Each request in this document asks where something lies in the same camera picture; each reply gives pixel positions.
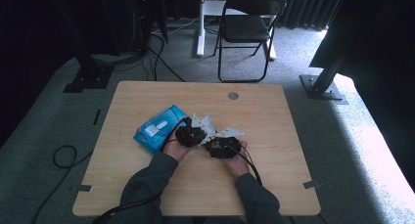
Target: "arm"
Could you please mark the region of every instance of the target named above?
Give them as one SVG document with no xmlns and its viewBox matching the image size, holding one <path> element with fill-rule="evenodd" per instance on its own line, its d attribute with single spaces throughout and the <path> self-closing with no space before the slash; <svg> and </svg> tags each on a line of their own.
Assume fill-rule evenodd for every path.
<svg viewBox="0 0 415 224">
<path fill-rule="evenodd" d="M 241 154 L 246 157 L 245 148 L 247 143 L 240 141 L 243 148 Z M 259 185 L 250 174 L 247 162 L 239 155 L 233 158 L 222 159 L 236 177 L 235 187 L 244 205 L 245 213 L 249 223 L 284 223 L 279 212 L 280 203 L 277 198 Z"/>
<path fill-rule="evenodd" d="M 126 184 L 120 204 L 138 202 L 161 194 L 179 162 L 192 150 L 177 141 L 167 143 L 162 153 L 154 154 L 148 167 L 134 174 Z M 161 199 L 129 208 L 113 216 L 109 223 L 161 223 Z"/>
</svg>

